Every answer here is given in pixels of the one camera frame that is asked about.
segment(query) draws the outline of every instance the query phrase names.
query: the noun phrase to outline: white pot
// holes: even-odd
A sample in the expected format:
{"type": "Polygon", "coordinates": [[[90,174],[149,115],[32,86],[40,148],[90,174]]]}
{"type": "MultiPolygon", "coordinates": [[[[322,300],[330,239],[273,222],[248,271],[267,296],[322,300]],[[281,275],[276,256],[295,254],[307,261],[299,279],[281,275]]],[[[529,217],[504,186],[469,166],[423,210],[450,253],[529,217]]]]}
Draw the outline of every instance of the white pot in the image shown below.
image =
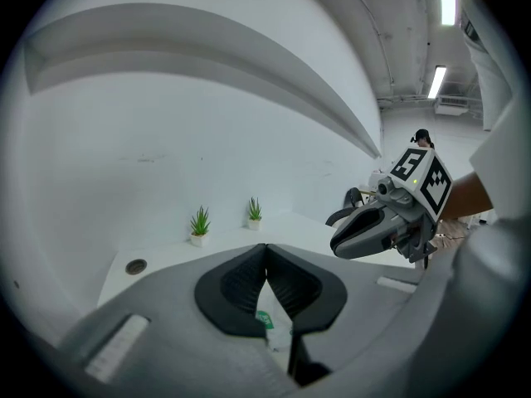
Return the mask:
{"type": "Polygon", "coordinates": [[[203,248],[208,245],[210,235],[208,233],[205,235],[190,235],[190,241],[192,242],[192,245],[203,248]]]}
{"type": "Polygon", "coordinates": [[[262,227],[260,220],[252,220],[251,218],[247,220],[247,225],[249,226],[251,230],[256,230],[256,231],[260,230],[262,227]]]}

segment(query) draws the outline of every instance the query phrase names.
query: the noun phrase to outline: green label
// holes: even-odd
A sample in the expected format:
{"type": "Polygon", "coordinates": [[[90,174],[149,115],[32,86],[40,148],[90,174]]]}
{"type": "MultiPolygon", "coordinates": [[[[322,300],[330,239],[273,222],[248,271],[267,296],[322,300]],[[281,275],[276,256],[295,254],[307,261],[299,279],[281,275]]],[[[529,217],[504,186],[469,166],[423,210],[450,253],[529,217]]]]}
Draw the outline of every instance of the green label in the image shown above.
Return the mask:
{"type": "Polygon", "coordinates": [[[263,322],[265,324],[265,328],[275,328],[275,326],[273,326],[273,322],[271,321],[271,317],[268,313],[266,313],[266,311],[256,311],[256,319],[263,322]]]}

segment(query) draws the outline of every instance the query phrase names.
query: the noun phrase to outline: ceiling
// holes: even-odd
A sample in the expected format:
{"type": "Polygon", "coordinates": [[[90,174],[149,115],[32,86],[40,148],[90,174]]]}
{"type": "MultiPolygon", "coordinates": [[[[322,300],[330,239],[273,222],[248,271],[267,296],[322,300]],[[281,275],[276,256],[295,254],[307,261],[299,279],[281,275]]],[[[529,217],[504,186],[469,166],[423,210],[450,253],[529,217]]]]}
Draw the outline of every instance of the ceiling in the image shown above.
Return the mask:
{"type": "Polygon", "coordinates": [[[441,25],[441,0],[320,0],[353,43],[380,108],[433,105],[426,101],[437,65],[446,66],[440,95],[472,99],[480,90],[457,21],[441,25]]]}

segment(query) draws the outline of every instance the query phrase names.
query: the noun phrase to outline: black hair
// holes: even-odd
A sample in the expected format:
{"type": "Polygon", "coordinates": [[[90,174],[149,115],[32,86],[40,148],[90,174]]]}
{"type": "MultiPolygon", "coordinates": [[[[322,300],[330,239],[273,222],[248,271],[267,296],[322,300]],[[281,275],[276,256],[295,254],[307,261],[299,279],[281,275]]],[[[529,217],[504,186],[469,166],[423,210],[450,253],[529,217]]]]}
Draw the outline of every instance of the black hair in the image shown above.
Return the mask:
{"type": "Polygon", "coordinates": [[[431,142],[430,133],[427,129],[419,129],[411,139],[411,143],[418,142],[421,138],[425,138],[432,149],[435,149],[435,144],[431,142]]]}

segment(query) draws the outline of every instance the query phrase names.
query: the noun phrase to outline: white wall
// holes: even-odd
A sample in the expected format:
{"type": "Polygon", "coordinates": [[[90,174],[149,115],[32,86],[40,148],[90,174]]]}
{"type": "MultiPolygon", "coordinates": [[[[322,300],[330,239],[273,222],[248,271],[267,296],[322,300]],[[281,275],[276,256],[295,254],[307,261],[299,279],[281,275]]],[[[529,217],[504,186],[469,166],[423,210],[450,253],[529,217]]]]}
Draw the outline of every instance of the white wall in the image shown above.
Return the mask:
{"type": "Polygon", "coordinates": [[[488,137],[480,120],[436,115],[431,108],[399,109],[382,113],[383,159],[387,168],[409,146],[418,129],[427,129],[437,153],[457,179],[473,171],[470,156],[488,137]]]}
{"type": "MultiPolygon", "coordinates": [[[[34,27],[137,1],[201,2],[283,41],[348,95],[379,142],[363,69],[314,0],[55,0],[34,27]],[[324,57],[325,47],[337,57],[324,57]]],[[[21,320],[51,343],[95,307],[119,250],[185,240],[199,205],[210,207],[213,233],[242,225],[251,196],[264,216],[293,210],[324,222],[375,167],[303,114],[227,85],[115,73],[31,95],[24,68],[18,48],[0,95],[3,280],[21,320]]]]}

